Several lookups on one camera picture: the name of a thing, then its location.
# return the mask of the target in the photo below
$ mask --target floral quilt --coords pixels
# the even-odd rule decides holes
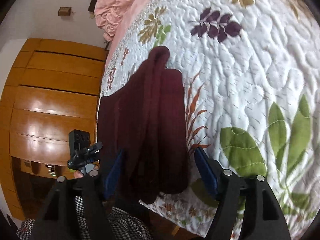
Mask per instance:
[[[201,146],[239,176],[262,174],[299,239],[320,209],[320,28],[302,0],[151,0],[106,66],[101,95],[155,46],[182,72],[190,186],[148,208],[205,236],[218,202],[193,160]],[[241,230],[239,203],[231,238]]]

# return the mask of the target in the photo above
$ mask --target maroon garment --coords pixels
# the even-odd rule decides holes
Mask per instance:
[[[123,88],[101,98],[98,113],[102,172],[124,149],[120,192],[145,203],[188,186],[184,88],[181,72],[165,68],[169,56],[167,47],[152,49]]]

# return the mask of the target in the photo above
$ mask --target wall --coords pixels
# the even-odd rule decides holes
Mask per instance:
[[[16,0],[0,25],[0,96],[8,73],[27,38],[57,39],[105,47],[103,31],[87,11],[91,0]],[[72,7],[60,17],[60,6]],[[9,212],[0,187],[0,209]]]

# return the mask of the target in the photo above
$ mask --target finger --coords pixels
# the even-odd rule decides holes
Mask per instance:
[[[82,178],[83,177],[83,174],[81,171],[75,171],[73,173],[73,176],[75,177],[75,179],[79,179],[79,178]]]

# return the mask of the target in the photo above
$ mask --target purple leaf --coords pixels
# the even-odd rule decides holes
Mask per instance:
[[[206,22],[213,22],[216,21],[220,16],[219,11],[214,11],[210,16],[205,20]]]
[[[198,37],[201,38],[202,35],[208,30],[207,25],[203,24],[200,30],[198,31]]]
[[[192,35],[192,36],[193,36],[193,35],[196,35],[196,34],[199,32],[200,29],[201,29],[201,25],[196,25],[196,26],[190,31],[191,35]]]
[[[220,19],[220,23],[228,22],[228,20],[230,20],[231,16],[232,16],[232,14],[229,14],[229,13],[222,15],[221,19]]]
[[[211,26],[210,26],[210,29],[209,29],[209,31],[208,31],[208,36],[209,36],[210,38],[214,39],[215,37],[218,36],[218,34],[219,34],[219,31],[218,31],[217,27],[211,25]]]
[[[211,11],[211,8],[204,9],[202,14],[200,14],[200,20],[203,20],[204,18],[206,18],[207,15],[210,13],[210,11]]]
[[[227,38],[227,35],[223,28],[219,28],[218,42],[223,42]]]
[[[228,33],[232,37],[236,37],[239,35],[241,30],[241,25],[236,22],[229,22],[228,25],[225,27],[226,33]]]

